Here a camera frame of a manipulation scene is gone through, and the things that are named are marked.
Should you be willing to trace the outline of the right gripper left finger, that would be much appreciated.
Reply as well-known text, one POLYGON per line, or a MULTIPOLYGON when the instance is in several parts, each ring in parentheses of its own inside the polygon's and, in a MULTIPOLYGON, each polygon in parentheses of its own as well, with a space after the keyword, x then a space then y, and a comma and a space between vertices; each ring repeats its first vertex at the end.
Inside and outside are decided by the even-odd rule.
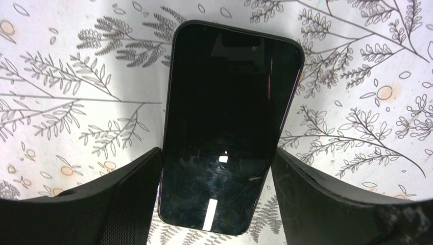
POLYGON ((1 200, 1 244, 146 244, 161 164, 155 147, 55 197, 1 200))

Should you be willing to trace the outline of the black phone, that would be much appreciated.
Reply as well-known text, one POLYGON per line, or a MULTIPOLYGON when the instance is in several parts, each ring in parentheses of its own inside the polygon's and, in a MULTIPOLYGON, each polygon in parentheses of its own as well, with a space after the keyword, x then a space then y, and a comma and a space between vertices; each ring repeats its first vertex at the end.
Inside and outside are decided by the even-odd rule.
POLYGON ((176 29, 158 215, 167 224, 247 231, 304 65, 296 41, 214 22, 176 29))

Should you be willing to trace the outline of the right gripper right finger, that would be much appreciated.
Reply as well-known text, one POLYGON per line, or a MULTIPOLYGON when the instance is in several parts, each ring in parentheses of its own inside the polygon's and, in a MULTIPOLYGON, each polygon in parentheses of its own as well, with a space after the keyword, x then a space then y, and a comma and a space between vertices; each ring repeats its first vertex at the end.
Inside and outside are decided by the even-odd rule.
POLYGON ((432 200, 355 187, 282 149, 271 170, 288 244, 432 244, 432 200))

